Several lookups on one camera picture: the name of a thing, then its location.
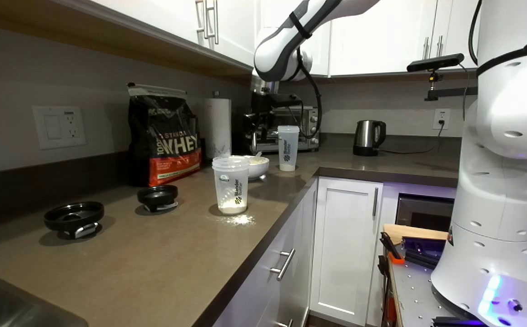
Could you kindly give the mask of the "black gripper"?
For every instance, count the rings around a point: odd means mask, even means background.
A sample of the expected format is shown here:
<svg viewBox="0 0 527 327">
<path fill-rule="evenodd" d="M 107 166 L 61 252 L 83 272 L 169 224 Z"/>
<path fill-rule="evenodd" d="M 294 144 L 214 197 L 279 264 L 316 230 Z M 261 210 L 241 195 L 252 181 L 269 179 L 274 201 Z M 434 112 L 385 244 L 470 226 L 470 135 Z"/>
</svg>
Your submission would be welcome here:
<svg viewBox="0 0 527 327">
<path fill-rule="evenodd" d="M 243 137 L 250 152 L 276 150 L 276 126 L 298 124 L 303 115 L 303 101 L 294 94 L 250 94 L 250 106 L 241 115 Z"/>
</svg>

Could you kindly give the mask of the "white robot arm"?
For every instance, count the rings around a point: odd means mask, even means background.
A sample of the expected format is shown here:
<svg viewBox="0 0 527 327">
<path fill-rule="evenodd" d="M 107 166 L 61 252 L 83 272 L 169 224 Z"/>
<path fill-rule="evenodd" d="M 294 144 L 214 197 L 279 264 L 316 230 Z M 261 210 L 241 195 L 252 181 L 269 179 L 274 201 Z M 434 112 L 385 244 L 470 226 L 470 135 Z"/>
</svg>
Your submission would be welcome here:
<svg viewBox="0 0 527 327">
<path fill-rule="evenodd" d="M 476 83 L 430 283 L 487 327 L 527 327 L 527 0 L 481 0 Z"/>
</svg>

